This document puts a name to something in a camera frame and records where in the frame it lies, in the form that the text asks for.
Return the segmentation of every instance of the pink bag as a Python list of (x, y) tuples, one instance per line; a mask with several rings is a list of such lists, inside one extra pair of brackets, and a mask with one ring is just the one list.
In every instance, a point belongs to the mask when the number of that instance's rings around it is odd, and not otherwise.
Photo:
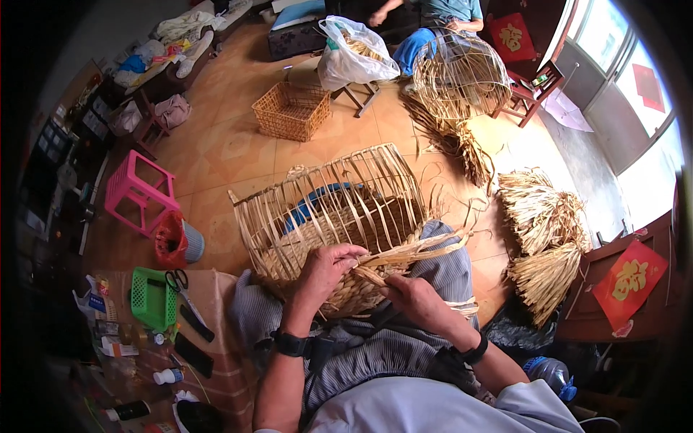
[(188, 104), (180, 95), (173, 95), (164, 102), (156, 104), (154, 107), (154, 114), (156, 114), (161, 121), (166, 122), (168, 128), (174, 128), (188, 120), (192, 107)]

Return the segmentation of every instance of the white bottle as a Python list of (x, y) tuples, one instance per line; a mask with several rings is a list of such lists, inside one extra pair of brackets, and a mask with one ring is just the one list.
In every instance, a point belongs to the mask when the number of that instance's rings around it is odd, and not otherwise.
[(179, 369), (166, 369), (161, 373), (154, 373), (154, 381), (157, 385), (165, 383), (176, 383), (183, 380), (183, 372)]

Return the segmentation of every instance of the orange floor tile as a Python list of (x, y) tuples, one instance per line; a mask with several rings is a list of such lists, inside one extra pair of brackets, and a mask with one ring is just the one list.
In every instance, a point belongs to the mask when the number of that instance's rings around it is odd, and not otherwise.
[[(516, 244), (503, 227), (498, 199), (466, 180), (459, 164), (446, 155), (417, 148), (428, 142), (415, 129), (398, 98), (398, 87), (388, 85), (361, 118), (346, 94), (331, 104), (331, 115), (313, 139), (299, 143), (263, 136), (251, 104), (284, 77), (282, 68), (310, 59), (298, 56), (268, 62), (265, 24), (245, 24), (225, 42), (224, 49), (198, 76), (186, 97), (193, 107), (190, 118), (175, 128), (158, 146), (156, 164), (176, 175), (174, 192), (189, 224), (202, 233), (206, 247), (191, 269), (216, 268), (240, 274), (250, 266), (240, 239), (231, 189), (244, 197), (274, 182), (297, 164), (316, 166), (355, 150), (394, 142), (405, 155), (425, 194), (443, 188), (443, 221), (454, 227), (474, 225), (467, 244), (472, 260), (473, 290), (480, 302), (480, 322), (485, 324), (511, 292), (504, 269), (508, 251)], [(492, 155), (497, 170), (541, 166), (556, 186), (573, 191), (572, 180), (558, 150), (538, 116), (524, 128), (519, 119), (502, 114), (494, 120), (482, 116), (471, 121), (473, 133)], [(125, 155), (114, 149), (104, 179)], [(96, 205), (103, 209), (105, 182)], [(468, 212), (470, 202), (475, 210)], [(105, 211), (91, 225), (85, 266), (94, 269), (157, 267), (153, 241), (138, 235)]]

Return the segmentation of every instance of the green plastic basket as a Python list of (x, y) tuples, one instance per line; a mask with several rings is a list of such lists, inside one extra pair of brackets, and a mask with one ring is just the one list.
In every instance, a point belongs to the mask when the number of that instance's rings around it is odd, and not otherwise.
[(164, 332), (175, 324), (177, 293), (161, 271), (135, 267), (132, 271), (132, 315), (145, 325)]

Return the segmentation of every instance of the person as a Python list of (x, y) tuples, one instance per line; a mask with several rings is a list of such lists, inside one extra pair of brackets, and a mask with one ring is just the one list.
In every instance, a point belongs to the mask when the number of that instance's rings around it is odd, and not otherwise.
[[(436, 37), (457, 33), (476, 38), (476, 32), (484, 28), (479, 0), (418, 0), (421, 4), (421, 28), (413, 32), (397, 47), (392, 59), (397, 62), (401, 76), (408, 78), (413, 74), (414, 58), (421, 47)], [(377, 27), (385, 21), (387, 13), (404, 3), (404, 0), (387, 2), (370, 17), (368, 24)], [(410, 85), (405, 93), (410, 93)]]
[[(432, 220), (421, 237), (451, 231)], [(455, 242), (459, 238), (431, 249)], [(530, 383), (510, 357), (486, 341), (475, 315), (467, 320), (446, 304), (471, 297), (471, 262), (464, 248), (416, 262), (408, 277), (386, 278), (388, 286), (380, 289), (386, 300), (371, 314), (388, 317), (384, 323), (338, 319), (316, 326), (320, 306), (367, 253), (350, 244), (313, 250), (284, 305), (251, 284), (249, 271), (239, 278), (229, 317), (262, 378), (254, 431), (582, 431), (546, 382)], [(341, 347), (319, 371), (311, 369), (314, 359), (287, 355), (277, 341), (320, 335)], [(489, 392), (495, 396), (492, 405), (484, 397)]]

